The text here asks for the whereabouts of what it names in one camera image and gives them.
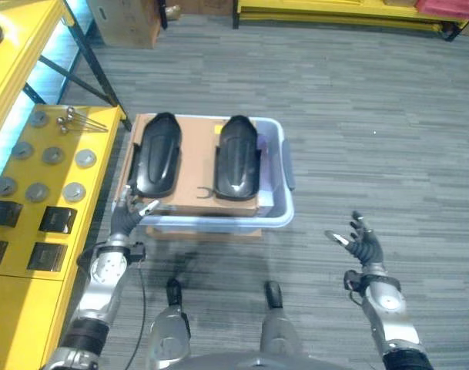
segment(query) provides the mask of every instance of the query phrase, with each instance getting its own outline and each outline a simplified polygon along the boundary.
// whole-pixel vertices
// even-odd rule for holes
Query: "black cable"
[[[143,329],[145,327],[145,316],[146,316],[146,297],[145,297],[145,283],[143,282],[142,268],[139,266],[139,276],[140,284],[142,285],[142,327],[140,328],[139,338],[136,341],[135,349],[133,350],[132,357],[129,358],[128,364],[125,367],[125,370],[129,369],[129,366],[132,364],[133,359],[135,358],[136,352],[139,350],[140,342],[142,341]]]
[[[356,301],[356,298],[354,298],[354,296],[352,295],[352,291],[349,292],[349,299],[354,302],[355,304],[357,304],[359,307],[362,307],[362,304],[358,301]]]

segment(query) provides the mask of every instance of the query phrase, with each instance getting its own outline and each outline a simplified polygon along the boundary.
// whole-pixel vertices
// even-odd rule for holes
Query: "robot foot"
[[[181,284],[174,277],[171,277],[167,281],[166,293],[169,306],[180,306],[182,304],[183,295],[181,294]]]
[[[265,282],[266,303],[270,309],[282,308],[282,291],[280,285],[276,281]]]

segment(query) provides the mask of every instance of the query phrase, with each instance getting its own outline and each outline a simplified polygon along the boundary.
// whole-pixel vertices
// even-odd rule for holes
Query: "yellow shelf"
[[[62,17],[71,21],[60,0],[0,1],[0,129]]]
[[[430,24],[439,21],[452,21],[462,24],[467,22],[466,19],[422,14],[414,7],[385,5],[383,0],[240,0],[238,13],[241,13],[241,19],[309,21],[311,17],[314,17],[314,20],[318,21],[324,20],[323,17],[328,17],[328,22],[335,22],[340,17],[342,23],[358,23],[352,22],[351,17],[355,16],[363,20],[370,20],[364,24],[387,26],[387,22],[390,22],[389,25],[391,26],[407,27],[407,25],[411,25],[414,28],[417,27],[418,22]]]
[[[9,197],[0,197],[23,205],[15,227],[0,226],[0,241],[8,242],[0,264],[0,370],[36,370],[56,347],[65,317],[77,270],[76,258],[82,251],[109,155],[116,137],[119,121],[125,117],[119,107],[77,106],[76,109],[107,126],[107,133],[67,133],[63,135],[55,123],[63,116],[66,106],[36,105],[44,111],[48,123],[36,128],[27,124],[19,141],[27,141],[34,153],[26,160],[11,158],[2,176],[13,178],[17,190]],[[42,151],[57,146],[64,160],[55,165],[41,161]],[[91,149],[97,158],[89,168],[75,163],[75,154]],[[49,188],[48,197],[41,203],[25,199],[25,190],[34,182]],[[85,197],[69,203],[62,196],[62,188],[79,182]],[[69,207],[77,211],[70,234],[39,231],[46,206]],[[35,242],[66,245],[60,271],[30,271],[27,263]]]

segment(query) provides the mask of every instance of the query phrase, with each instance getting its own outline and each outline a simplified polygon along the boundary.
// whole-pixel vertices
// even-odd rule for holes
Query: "plastic bin handle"
[[[283,172],[286,175],[287,186],[290,191],[293,191],[296,189],[296,181],[294,181],[293,162],[290,159],[290,145],[288,139],[284,139],[282,142],[282,163]]]

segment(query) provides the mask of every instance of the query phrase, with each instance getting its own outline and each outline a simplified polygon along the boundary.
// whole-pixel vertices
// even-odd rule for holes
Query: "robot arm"
[[[111,233],[99,247],[89,279],[60,346],[43,370],[97,370],[102,348],[119,307],[129,264],[141,261],[141,244],[129,245],[129,235],[141,219],[159,206],[154,200],[140,211],[129,212],[127,187],[112,213]]]
[[[348,250],[362,264],[362,273],[344,275],[344,287],[362,297],[361,307],[371,324],[373,339],[387,370],[432,370],[419,335],[407,314],[400,282],[388,276],[383,251],[364,218],[353,212],[350,241],[333,231],[325,234]]]

